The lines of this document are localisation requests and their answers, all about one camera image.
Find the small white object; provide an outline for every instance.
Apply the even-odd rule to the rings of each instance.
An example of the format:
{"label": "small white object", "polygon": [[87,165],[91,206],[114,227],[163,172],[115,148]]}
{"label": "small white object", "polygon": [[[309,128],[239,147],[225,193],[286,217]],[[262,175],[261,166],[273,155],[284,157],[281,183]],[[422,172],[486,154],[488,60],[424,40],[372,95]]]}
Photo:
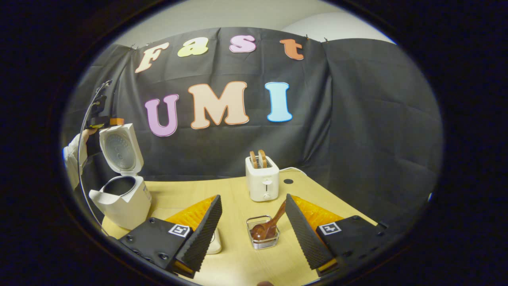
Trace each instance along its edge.
{"label": "small white object", "polygon": [[250,157],[245,158],[245,176],[250,199],[264,202],[279,196],[279,168],[266,156],[267,167],[254,169]]}
{"label": "small white object", "polygon": [[143,177],[138,172],[144,161],[132,123],[105,128],[99,142],[111,169],[121,176],[109,180],[88,196],[116,225],[132,230],[146,220],[152,202]]}
{"label": "small white object", "polygon": [[215,228],[215,232],[212,236],[212,241],[210,242],[210,245],[208,246],[208,250],[206,251],[206,254],[216,254],[219,253],[222,249],[222,246],[220,244],[220,236],[219,236],[219,229],[218,227]]}

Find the orange letter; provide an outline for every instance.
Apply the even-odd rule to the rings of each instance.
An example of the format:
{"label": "orange letter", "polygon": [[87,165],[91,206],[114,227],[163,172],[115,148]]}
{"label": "orange letter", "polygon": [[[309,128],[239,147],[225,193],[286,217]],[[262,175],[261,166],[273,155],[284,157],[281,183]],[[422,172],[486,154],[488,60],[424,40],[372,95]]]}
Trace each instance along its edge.
{"label": "orange letter", "polygon": [[243,105],[243,90],[247,84],[243,81],[229,82],[220,99],[213,92],[209,85],[197,84],[191,86],[188,91],[194,96],[194,121],[190,126],[194,129],[202,129],[210,126],[210,121],[205,118],[205,110],[216,125],[219,125],[228,108],[228,117],[224,120],[226,124],[244,124],[249,121],[245,114]]}
{"label": "orange letter", "polygon": [[299,54],[296,48],[301,49],[302,45],[297,44],[293,39],[285,39],[280,41],[281,44],[284,44],[284,51],[288,57],[294,60],[303,60],[303,55]]}
{"label": "orange letter", "polygon": [[145,55],[143,56],[143,59],[141,59],[141,63],[139,64],[139,67],[134,71],[135,73],[142,72],[144,70],[147,70],[149,67],[151,67],[150,60],[157,60],[158,56],[161,54],[161,49],[165,50],[169,47],[169,43],[164,43],[159,46],[155,46],[153,48],[150,48],[145,51]]}

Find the white toaster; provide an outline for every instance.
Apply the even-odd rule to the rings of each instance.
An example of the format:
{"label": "white toaster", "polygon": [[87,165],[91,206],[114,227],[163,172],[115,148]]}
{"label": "white toaster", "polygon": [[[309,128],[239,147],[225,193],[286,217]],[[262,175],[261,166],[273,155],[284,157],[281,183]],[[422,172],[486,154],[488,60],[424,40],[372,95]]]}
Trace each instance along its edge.
{"label": "white toaster", "polygon": [[255,202],[271,201],[279,196],[279,168],[266,156],[267,167],[254,168],[250,157],[245,158],[245,175],[250,199]]}

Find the white cable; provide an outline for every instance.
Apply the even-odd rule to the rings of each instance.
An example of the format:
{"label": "white cable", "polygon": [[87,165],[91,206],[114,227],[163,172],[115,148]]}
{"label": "white cable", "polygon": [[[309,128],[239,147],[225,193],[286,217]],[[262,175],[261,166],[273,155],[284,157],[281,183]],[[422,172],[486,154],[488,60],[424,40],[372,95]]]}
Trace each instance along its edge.
{"label": "white cable", "polygon": [[97,98],[97,95],[99,94],[99,92],[101,92],[102,88],[104,87],[107,87],[109,86],[109,84],[111,83],[111,81],[107,81],[107,82],[104,82],[101,87],[99,87],[96,91],[96,94],[94,95],[94,97],[92,98],[92,102],[90,103],[90,105],[88,106],[88,109],[86,110],[86,113],[85,113],[85,117],[83,118],[83,123],[81,123],[81,129],[80,129],[80,132],[79,132],[79,141],[78,141],[78,177],[79,177],[79,184],[81,185],[81,190],[83,191],[83,197],[85,198],[85,201],[86,201],[86,204],[88,205],[88,208],[90,209],[90,212],[92,213],[92,216],[93,218],[96,219],[96,222],[99,224],[99,226],[101,227],[101,229],[104,231],[104,233],[109,236],[108,232],[102,227],[102,224],[99,222],[99,220],[97,219],[97,217],[95,216],[95,214],[93,213],[93,210],[92,210],[92,207],[90,206],[90,203],[88,202],[88,199],[86,197],[86,193],[85,193],[85,188],[83,187],[83,181],[81,180],[81,172],[80,172],[80,161],[79,161],[79,154],[81,153],[81,148],[80,148],[80,145],[81,145],[81,136],[83,134],[83,130],[85,128],[85,123],[86,123],[86,119],[88,118],[88,114],[90,113],[90,110],[92,108],[92,106],[94,105],[94,101],[95,99]]}
{"label": "white cable", "polygon": [[287,170],[287,169],[295,169],[295,170],[298,170],[298,171],[302,172],[304,175],[307,175],[304,171],[302,171],[302,170],[300,170],[298,168],[295,168],[295,167],[287,167],[287,168],[281,169],[279,171],[284,171],[284,170]]}

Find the yellow letter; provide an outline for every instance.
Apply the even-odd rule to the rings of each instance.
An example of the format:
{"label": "yellow letter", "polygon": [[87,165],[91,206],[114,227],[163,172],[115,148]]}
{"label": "yellow letter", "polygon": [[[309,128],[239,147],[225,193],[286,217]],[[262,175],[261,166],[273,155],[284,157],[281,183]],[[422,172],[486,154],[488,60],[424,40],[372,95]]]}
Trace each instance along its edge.
{"label": "yellow letter", "polygon": [[164,43],[159,46],[155,46],[153,48],[150,48],[145,51],[145,55],[143,56],[143,59],[141,60],[141,63],[139,64],[139,67],[134,71],[135,73],[142,72],[144,70],[147,70],[149,67],[151,67],[150,60],[157,60],[158,56],[161,54],[161,49],[165,50],[169,47],[169,43]]}
{"label": "yellow letter", "polygon": [[226,124],[244,124],[249,121],[243,105],[243,91],[247,84],[243,81],[229,82],[220,99],[207,84],[191,86],[188,91],[194,96],[194,121],[190,126],[194,129],[202,129],[210,126],[210,121],[205,118],[205,110],[216,125],[219,125],[228,108],[228,116],[224,120]]}
{"label": "yellow letter", "polygon": [[191,54],[202,54],[208,51],[206,44],[208,44],[208,38],[205,37],[188,40],[183,44],[183,48],[178,51],[178,56],[184,57]]}

